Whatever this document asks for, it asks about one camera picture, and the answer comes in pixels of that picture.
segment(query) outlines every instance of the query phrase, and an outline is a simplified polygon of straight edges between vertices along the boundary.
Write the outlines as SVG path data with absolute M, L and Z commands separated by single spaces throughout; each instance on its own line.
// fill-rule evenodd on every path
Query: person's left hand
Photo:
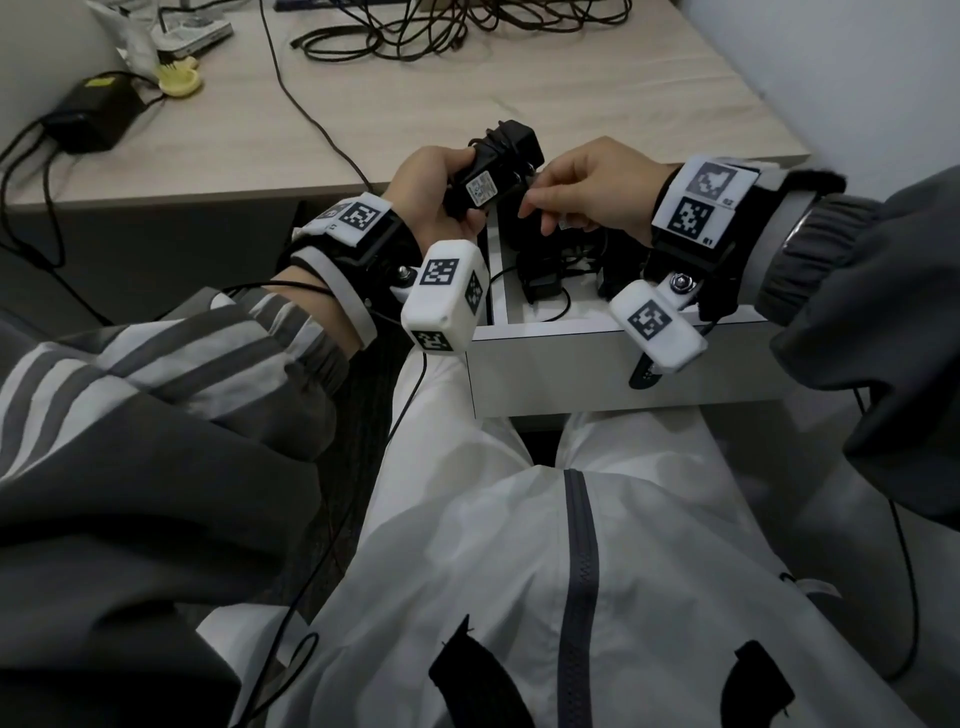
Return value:
M 476 150 L 421 147 L 396 170 L 383 199 L 389 200 L 396 214 L 417 238 L 420 250 L 426 255 L 438 240 L 465 238 L 476 241 L 476 236 L 487 224 L 482 210 L 467 210 L 467 217 L 454 220 L 444 210 L 446 181 L 473 162 Z

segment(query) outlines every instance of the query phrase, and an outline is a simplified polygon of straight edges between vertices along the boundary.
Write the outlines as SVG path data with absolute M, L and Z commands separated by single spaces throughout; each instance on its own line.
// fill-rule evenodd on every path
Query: white drawer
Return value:
M 489 227 L 491 275 L 513 263 Z M 663 376 L 647 390 L 628 382 L 640 350 L 596 295 L 594 275 L 564 282 L 572 305 L 530 305 L 512 273 L 491 287 L 492 324 L 477 327 L 467 351 L 473 409 L 477 417 L 515 417 L 566 412 L 640 409 L 678 404 L 778 400 L 798 385 L 770 354 L 779 327 L 741 305 L 708 336 L 709 348 L 682 372 Z M 701 323 L 695 307 L 683 315 Z

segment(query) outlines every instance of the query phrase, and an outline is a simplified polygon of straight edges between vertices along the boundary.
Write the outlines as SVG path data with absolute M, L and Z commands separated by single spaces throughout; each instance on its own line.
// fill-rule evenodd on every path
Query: hand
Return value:
M 424 255 L 438 240 L 476 241 L 487 224 L 487 216 L 478 209 L 468 210 L 463 221 L 454 220 L 444 210 L 447 178 L 470 166 L 475 154 L 473 147 L 417 149 L 396 170 L 383 194 L 417 238 Z
M 602 225 L 650 245 L 654 205 L 674 169 L 601 136 L 547 164 L 524 195 L 519 216 L 542 210 L 544 235 L 553 232 L 565 214 L 573 228 Z

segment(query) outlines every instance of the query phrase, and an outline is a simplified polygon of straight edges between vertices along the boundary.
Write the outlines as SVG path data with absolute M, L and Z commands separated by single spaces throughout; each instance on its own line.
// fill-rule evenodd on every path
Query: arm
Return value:
M 545 233 L 565 214 L 649 243 L 672 169 L 597 139 L 548 164 L 520 215 L 543 210 Z M 756 287 L 757 310 L 785 326 L 774 356 L 813 389 L 869 387 L 873 404 L 844 446 L 851 464 L 885 496 L 960 529 L 960 167 L 886 203 L 828 195 L 805 216 L 783 210 L 802 222 L 766 241 Z
M 424 249 L 482 227 L 441 207 L 471 159 L 420 150 L 391 184 Z M 336 301 L 285 286 L 206 289 L 162 321 L 56 343 L 0 324 L 5 716 L 226 725 L 236 678 L 174 604 L 241 602 L 282 567 L 319 506 L 313 461 L 358 347 Z

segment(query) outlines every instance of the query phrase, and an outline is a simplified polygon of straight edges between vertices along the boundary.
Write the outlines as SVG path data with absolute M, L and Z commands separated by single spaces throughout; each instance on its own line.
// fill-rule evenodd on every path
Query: white pants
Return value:
M 420 351 L 413 350 L 396 382 L 392 422 L 422 369 Z M 380 465 L 359 544 L 418 503 L 483 488 L 531 467 L 509 420 L 474 418 L 466 364 L 458 357 L 427 355 L 426 376 Z M 556 467 L 649 480 L 760 533 L 699 407 L 571 415 Z

